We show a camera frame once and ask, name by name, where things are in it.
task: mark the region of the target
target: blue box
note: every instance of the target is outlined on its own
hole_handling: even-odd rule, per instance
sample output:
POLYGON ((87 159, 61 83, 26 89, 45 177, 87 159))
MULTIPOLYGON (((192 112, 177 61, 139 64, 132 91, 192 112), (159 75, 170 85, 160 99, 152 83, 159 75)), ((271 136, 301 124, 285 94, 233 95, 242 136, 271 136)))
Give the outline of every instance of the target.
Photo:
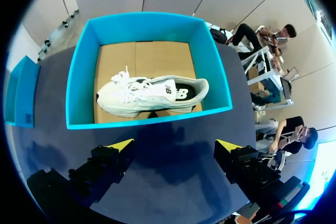
POLYGON ((202 19, 179 14, 139 12, 116 14, 89 20, 71 61, 66 122, 70 130, 123 127, 176 121, 232 109, 230 91, 222 61, 202 19), (189 43, 195 74, 209 83, 203 111, 145 120, 94 123, 93 90, 100 46, 141 41, 189 43))
POLYGON ((40 66, 25 56, 10 73, 6 92, 5 122, 34 127, 34 95, 40 66))

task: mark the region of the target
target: table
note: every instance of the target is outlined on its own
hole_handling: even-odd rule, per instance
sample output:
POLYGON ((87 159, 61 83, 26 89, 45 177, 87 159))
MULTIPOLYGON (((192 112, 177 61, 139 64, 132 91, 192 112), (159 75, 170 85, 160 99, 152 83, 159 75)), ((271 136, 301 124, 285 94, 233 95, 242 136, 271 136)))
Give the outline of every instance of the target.
POLYGON ((25 178, 56 169, 68 178, 91 149, 135 139, 136 157, 120 184, 113 184, 91 209, 133 223, 215 223, 247 202, 213 158, 217 138, 255 147, 254 115, 237 53, 218 45, 226 71, 231 111, 175 122, 112 129, 68 130, 65 94, 74 47, 40 62, 35 127, 13 128, 25 178))
MULTIPOLYGON (((213 24, 210 24, 208 22, 206 22, 207 27, 212 28, 212 29, 216 29, 219 30, 218 26, 215 26, 213 24)), ((229 40, 230 38, 233 37, 233 30, 232 31, 227 31, 225 30, 225 35, 227 37, 227 39, 229 40)), ((242 48, 242 51, 244 52, 249 52, 250 50, 242 43, 239 43, 240 48, 242 48)), ((253 66, 254 62, 257 60, 258 57, 261 57, 262 60, 268 61, 269 65, 271 65, 271 60, 273 59, 273 55, 271 54, 271 52, 269 51, 268 47, 264 47, 262 49, 260 49, 259 51, 257 51, 255 54, 251 55, 250 57, 246 58, 245 60, 242 60, 241 64, 244 66, 246 64, 249 63, 248 67, 245 69, 245 74, 247 73, 247 71, 253 66)), ((285 98, 285 94, 284 94, 284 89, 282 88, 282 84, 281 84, 281 80, 280 80, 280 73, 278 70, 271 68, 270 71, 267 70, 266 65, 264 66, 264 72, 263 74, 251 79, 247 81, 247 84, 250 86, 254 83, 257 83, 259 81, 265 80, 265 79, 270 79, 275 86, 278 88, 278 90, 280 91, 280 94, 282 95, 282 97, 284 98, 284 102, 280 103, 280 104, 267 104, 264 106, 254 106, 254 108, 258 111, 266 111, 266 110, 274 110, 274 109, 281 109, 284 108, 286 106, 290 106, 293 105, 294 102, 291 99, 286 99, 285 98)))

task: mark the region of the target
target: man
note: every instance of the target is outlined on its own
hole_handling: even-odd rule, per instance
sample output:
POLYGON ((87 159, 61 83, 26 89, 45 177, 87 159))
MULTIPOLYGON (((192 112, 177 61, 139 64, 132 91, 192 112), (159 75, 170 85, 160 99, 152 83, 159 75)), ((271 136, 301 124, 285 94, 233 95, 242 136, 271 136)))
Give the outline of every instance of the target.
POLYGON ((286 43, 288 42, 288 38, 295 38, 296 31, 293 25, 287 24, 282 30, 275 30, 273 32, 267 28, 262 28, 255 33, 248 25, 241 24, 233 36, 232 43, 228 45, 237 48, 244 36, 252 43, 254 49, 252 52, 239 52, 241 60, 246 59, 264 46, 268 46, 271 53, 276 56, 276 61, 278 62, 278 57, 287 48, 286 43))
POLYGON ((275 119, 256 124, 256 132, 264 133, 268 139, 257 142, 257 150, 275 153, 278 149, 296 154, 302 146, 312 149, 318 138, 315 128, 304 125, 300 116, 288 118, 280 123, 275 119))

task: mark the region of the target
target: shoe tongue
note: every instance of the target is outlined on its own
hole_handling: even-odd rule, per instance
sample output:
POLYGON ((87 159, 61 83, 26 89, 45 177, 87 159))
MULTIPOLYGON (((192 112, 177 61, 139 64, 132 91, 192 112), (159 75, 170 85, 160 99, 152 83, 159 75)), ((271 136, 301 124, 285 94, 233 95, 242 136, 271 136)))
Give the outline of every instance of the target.
POLYGON ((169 101, 176 100, 176 85, 173 79, 158 81, 152 84, 149 95, 166 97, 169 101))

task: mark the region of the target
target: white sneaker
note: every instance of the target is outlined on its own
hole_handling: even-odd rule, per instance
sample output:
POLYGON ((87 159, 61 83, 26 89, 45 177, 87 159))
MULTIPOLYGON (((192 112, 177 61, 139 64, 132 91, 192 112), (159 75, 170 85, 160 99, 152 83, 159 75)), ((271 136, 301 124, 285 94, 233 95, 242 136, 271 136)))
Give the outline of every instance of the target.
POLYGON ((242 44, 241 42, 237 45, 234 46, 232 43, 227 44, 229 47, 233 48, 236 50, 236 52, 242 52, 242 48, 244 47, 244 44, 242 44))
POLYGON ((108 113, 134 118, 142 111, 189 113, 209 91, 206 79, 162 76, 129 78, 105 84, 97 93, 98 105, 108 113))

